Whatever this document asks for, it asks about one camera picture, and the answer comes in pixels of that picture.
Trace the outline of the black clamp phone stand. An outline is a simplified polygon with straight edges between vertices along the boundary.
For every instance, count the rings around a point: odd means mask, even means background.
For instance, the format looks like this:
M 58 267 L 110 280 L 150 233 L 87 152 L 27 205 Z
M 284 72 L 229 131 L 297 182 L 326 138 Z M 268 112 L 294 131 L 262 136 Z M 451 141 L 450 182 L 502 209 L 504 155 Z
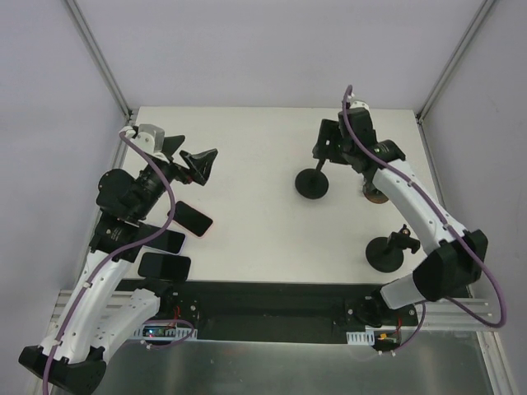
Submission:
M 304 169 L 295 177 L 296 191 L 310 200 L 321 199 L 329 191 L 329 180 L 322 172 L 325 160 L 319 160 L 313 169 Z

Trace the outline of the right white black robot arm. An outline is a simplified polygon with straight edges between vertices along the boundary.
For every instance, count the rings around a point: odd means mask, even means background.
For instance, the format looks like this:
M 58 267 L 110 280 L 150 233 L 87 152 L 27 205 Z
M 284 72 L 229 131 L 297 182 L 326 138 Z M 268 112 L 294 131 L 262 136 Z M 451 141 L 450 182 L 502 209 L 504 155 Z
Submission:
M 363 176 L 367 191 L 385 196 L 412 228 L 413 239 L 399 232 L 376 238 L 372 257 L 387 258 L 385 248 L 395 241 L 409 249 L 420 247 L 426 255 L 410 274 L 381 286 L 357 307 L 362 323 L 373 328 L 390 324 L 400 308 L 449 299 L 481 278 L 487 236 L 467 230 L 430 197 L 401 148 L 378 140 L 368 108 L 350 107 L 335 120 L 322 119 L 312 153 L 320 164 L 351 166 Z

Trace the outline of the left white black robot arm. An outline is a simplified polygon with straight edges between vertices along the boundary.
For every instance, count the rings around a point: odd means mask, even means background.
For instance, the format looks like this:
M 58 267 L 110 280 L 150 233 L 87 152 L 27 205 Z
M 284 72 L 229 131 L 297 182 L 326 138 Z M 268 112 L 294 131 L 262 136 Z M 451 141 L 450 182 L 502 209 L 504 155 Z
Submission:
M 176 324 L 173 285 L 185 281 L 188 258 L 180 256 L 186 236 L 170 230 L 180 203 L 170 186 L 204 185 L 217 150 L 191 154 L 180 149 L 183 136 L 153 137 L 122 131 L 121 139 L 146 166 L 133 177 L 122 169 L 106 171 L 98 182 L 100 218 L 77 284 L 50 334 L 38 345 L 26 346 L 19 364 L 50 387 L 71 394 L 91 394 L 100 385 L 114 353 L 150 318 Z M 178 265 L 167 278 L 145 275 L 118 312 L 103 312 L 142 248 L 151 248 L 154 268 Z

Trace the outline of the black phone pink case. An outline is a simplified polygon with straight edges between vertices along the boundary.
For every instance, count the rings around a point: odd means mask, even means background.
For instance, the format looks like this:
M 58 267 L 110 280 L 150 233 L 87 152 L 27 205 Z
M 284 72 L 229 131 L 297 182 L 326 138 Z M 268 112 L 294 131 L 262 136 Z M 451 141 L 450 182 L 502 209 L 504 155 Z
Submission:
M 213 224 L 213 219 L 183 201 L 175 204 L 172 222 L 184 228 L 196 237 L 203 237 Z

